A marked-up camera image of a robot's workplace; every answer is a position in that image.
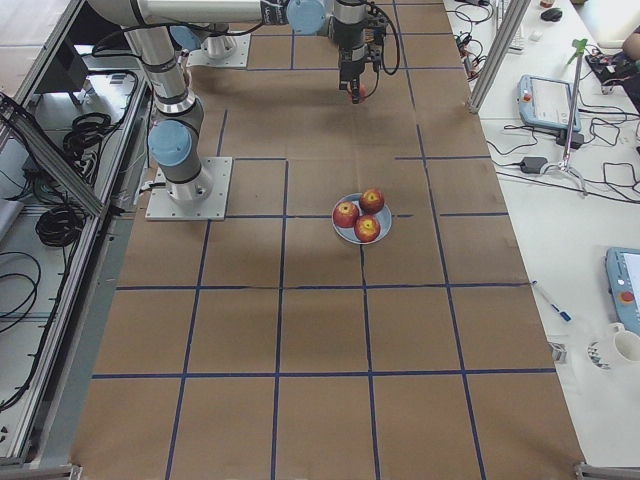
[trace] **pen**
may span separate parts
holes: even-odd
[[[558,312],[558,315],[560,315],[562,317],[562,319],[565,322],[568,322],[569,320],[571,320],[571,316],[565,312],[564,310],[562,310],[557,303],[555,303],[553,300],[551,300],[551,297],[549,296],[549,294],[538,284],[537,280],[534,280],[533,282],[531,282],[531,286],[535,287],[536,290],[538,290],[538,293],[540,294],[540,296],[542,298],[545,299],[545,301],[551,305],[551,307]]]

